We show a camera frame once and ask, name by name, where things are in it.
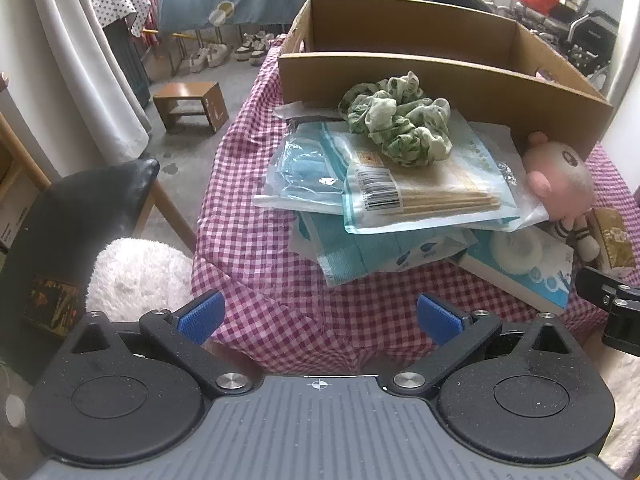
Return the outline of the white tape roll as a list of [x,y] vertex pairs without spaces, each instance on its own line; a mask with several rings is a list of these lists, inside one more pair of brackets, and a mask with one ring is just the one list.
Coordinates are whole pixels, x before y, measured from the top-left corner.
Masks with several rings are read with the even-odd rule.
[[544,255],[534,228],[511,233],[495,232],[491,235],[490,251],[499,268],[513,275],[527,274],[541,262]]

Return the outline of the teal wet wipes pack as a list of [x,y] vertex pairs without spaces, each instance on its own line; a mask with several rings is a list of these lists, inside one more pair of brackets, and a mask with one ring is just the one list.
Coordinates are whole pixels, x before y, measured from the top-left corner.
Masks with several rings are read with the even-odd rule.
[[320,266],[326,284],[340,286],[378,272],[397,273],[444,260],[477,243],[470,229],[349,234],[333,214],[299,212],[288,249]]

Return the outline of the cotton swab packet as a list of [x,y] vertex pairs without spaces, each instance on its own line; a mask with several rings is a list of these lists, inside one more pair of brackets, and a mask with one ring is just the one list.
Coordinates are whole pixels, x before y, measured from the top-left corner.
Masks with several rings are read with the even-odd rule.
[[407,168],[392,162],[344,122],[322,122],[322,148],[343,181],[342,215],[350,234],[407,232],[487,224],[502,228],[520,216],[495,159],[456,110],[445,160]]

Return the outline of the pink plush doll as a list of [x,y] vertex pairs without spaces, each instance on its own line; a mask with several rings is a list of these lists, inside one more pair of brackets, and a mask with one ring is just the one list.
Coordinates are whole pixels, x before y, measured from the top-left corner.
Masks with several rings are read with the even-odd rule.
[[572,240],[583,263],[600,255],[586,214],[596,200],[593,180],[574,148],[550,141],[542,132],[528,136],[522,157],[529,187],[548,212],[547,232],[561,242]]

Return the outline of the blue face mask packet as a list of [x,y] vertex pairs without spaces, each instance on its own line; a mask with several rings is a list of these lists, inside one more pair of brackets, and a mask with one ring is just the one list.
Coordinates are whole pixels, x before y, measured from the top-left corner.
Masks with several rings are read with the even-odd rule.
[[295,124],[272,155],[254,204],[340,216],[348,162],[331,139],[334,133],[347,133],[346,124]]

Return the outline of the green white scrunchie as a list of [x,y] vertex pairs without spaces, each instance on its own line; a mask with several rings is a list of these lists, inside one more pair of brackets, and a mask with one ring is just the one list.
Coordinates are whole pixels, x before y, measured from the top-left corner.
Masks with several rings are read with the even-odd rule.
[[450,155],[450,104],[429,98],[413,72],[356,84],[337,110],[351,133],[366,136],[400,166],[428,166]]

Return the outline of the white fluffy cushion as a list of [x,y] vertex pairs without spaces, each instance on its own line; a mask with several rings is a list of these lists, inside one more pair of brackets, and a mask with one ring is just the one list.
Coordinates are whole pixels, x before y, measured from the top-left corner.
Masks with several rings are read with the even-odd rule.
[[154,240],[119,238],[100,251],[89,281],[86,310],[112,322],[134,322],[146,312],[171,312],[193,299],[192,259]]

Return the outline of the pink checkered tablecloth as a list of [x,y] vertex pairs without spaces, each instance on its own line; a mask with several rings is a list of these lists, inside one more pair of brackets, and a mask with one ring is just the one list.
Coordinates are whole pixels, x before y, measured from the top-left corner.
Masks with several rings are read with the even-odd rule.
[[273,114],[282,103],[280,51],[274,40],[219,144],[198,216],[192,289],[224,295],[216,344],[276,374],[360,373],[379,356],[406,365],[432,351],[416,322],[424,292],[506,322],[532,320],[533,308],[448,261],[330,287],[318,264],[290,251],[293,215],[253,203],[286,131]]

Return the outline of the black wooden chair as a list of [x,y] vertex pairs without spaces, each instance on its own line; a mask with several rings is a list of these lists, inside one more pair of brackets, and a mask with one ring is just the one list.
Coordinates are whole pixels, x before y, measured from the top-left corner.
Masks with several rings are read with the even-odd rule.
[[85,313],[96,256],[137,235],[157,208],[187,248],[194,229],[160,185],[157,160],[135,159],[50,181],[8,122],[1,143],[38,195],[1,270],[1,356],[35,385],[67,332]]

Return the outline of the white curtain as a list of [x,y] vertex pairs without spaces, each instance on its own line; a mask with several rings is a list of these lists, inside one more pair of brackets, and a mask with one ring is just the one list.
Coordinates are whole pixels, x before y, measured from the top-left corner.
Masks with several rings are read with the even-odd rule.
[[90,0],[35,0],[58,69],[109,164],[138,159],[151,124],[119,67]]

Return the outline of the brown cardboard box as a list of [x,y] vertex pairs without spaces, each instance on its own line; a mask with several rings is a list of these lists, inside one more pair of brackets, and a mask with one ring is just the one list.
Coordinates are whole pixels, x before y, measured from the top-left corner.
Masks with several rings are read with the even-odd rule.
[[469,122],[510,127],[587,157],[613,107],[585,76],[516,21],[423,0],[307,0],[279,55],[285,102],[335,106],[355,84],[413,72]]

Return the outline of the white shoes pair left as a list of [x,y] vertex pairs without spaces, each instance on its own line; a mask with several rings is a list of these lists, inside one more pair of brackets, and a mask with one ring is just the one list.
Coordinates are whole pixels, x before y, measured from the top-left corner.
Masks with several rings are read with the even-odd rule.
[[199,73],[204,68],[215,68],[228,58],[229,48],[225,44],[209,44],[201,47],[189,58],[189,70],[192,74]]

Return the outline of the white shoes pair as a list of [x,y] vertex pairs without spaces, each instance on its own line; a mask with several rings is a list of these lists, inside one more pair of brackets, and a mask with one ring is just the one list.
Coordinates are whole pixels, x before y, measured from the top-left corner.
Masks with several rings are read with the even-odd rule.
[[192,74],[199,73],[204,68],[215,68],[228,58],[229,48],[225,44],[209,44],[201,47],[189,58],[189,70]]
[[273,34],[263,30],[257,34],[244,32],[242,44],[233,53],[235,61],[249,62],[251,66],[261,66],[273,39]]

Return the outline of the white shoes pair right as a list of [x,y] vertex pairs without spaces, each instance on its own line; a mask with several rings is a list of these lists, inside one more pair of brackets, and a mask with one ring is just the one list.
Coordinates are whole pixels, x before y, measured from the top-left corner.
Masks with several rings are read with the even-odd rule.
[[235,61],[249,62],[251,66],[261,66],[273,39],[273,34],[263,30],[257,34],[244,32],[242,44],[233,53]]

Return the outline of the polka dot cloth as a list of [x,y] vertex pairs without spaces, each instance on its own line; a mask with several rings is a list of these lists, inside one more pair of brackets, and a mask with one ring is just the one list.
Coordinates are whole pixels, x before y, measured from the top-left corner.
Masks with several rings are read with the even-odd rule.
[[151,10],[150,0],[90,0],[102,28],[124,21],[130,34],[140,38]]

